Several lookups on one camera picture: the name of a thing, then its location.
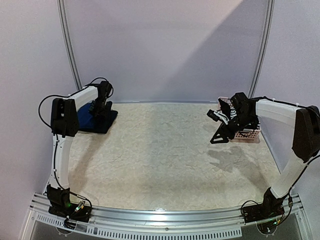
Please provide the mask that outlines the dark blue denim jeans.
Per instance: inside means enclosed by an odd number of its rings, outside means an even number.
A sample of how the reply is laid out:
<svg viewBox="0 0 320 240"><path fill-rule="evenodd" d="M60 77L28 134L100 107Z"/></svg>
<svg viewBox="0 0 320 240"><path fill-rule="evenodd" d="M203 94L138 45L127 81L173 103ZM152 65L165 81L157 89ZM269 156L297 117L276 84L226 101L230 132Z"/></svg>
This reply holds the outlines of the dark blue denim jeans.
<svg viewBox="0 0 320 240"><path fill-rule="evenodd" d="M106 134L114 121L116 120L118 116L118 112L116 110L111 110L109 115L107 117L99 117L99 118L94 118L94 128L93 130L79 130L82 132L88 132L88 133L96 133L96 134Z"/></svg>

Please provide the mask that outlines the blue garment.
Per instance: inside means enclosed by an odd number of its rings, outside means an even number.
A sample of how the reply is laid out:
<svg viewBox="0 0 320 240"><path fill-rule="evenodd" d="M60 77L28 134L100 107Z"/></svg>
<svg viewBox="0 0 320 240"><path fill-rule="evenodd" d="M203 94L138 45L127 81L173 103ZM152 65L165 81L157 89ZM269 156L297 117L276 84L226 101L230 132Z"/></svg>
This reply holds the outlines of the blue garment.
<svg viewBox="0 0 320 240"><path fill-rule="evenodd" d="M90 113L91 103L86 103L77 111L77 117L79 122L79 130L93 130L94 129L94 119Z"/></svg>

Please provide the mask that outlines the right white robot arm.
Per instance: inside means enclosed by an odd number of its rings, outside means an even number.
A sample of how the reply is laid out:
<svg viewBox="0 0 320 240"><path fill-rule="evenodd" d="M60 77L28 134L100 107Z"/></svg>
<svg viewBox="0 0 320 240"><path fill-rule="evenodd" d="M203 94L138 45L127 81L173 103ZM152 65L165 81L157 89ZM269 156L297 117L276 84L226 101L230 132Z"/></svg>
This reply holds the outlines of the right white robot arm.
<svg viewBox="0 0 320 240"><path fill-rule="evenodd" d="M315 105L303 106L266 96L249 98L245 93L237 92L229 102L220 102L220 109L210 109L207 116L220 123L210 140L213 145L226 144L236 133L249 127L255 129L266 121L288 131L286 165L269 188L275 199L287 196L309 164L318 157L320 111Z"/></svg>

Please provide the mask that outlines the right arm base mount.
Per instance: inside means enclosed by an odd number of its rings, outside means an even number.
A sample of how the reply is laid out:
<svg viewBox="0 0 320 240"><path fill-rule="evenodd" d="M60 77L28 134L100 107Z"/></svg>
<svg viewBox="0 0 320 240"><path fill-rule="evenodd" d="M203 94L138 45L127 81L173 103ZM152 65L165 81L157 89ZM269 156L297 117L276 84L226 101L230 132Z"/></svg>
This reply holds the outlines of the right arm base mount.
<svg viewBox="0 0 320 240"><path fill-rule="evenodd" d="M286 213L283 206L285 198L279 200L272 200L270 196L266 197L262 203L257 203L253 200L247 200L240 208L240 213L243 216L244 222L252 223L256 222L257 230L265 235L273 235L278 226L287 220L291 214L294 202L293 198L288 196L289 211Z"/></svg>

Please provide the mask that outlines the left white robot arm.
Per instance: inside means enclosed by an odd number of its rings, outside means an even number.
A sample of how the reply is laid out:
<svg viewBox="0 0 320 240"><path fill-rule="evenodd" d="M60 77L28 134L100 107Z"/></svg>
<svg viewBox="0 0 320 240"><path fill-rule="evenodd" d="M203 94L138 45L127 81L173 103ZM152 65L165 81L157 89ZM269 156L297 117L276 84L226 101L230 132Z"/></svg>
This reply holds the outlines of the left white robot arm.
<svg viewBox="0 0 320 240"><path fill-rule="evenodd" d="M114 87L104 77L97 77L69 95L51 95L49 128L53 138L51 173L47 185L70 192L69 158L78 132L106 134L117 118L110 97Z"/></svg>

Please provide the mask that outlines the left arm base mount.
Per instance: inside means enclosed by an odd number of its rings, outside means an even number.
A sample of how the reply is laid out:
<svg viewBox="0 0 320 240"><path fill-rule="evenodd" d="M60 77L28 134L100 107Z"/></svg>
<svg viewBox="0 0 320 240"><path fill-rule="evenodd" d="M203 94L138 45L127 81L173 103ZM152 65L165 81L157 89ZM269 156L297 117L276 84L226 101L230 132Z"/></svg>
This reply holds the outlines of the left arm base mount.
<svg viewBox="0 0 320 240"><path fill-rule="evenodd" d="M79 203L72 203L70 195L80 199ZM50 202L48 212L52 215L63 217L68 220L75 220L88 223L92 213L92 203L86 197L78 195L70 188L55 188L50 184L46 187L46 196Z"/></svg>

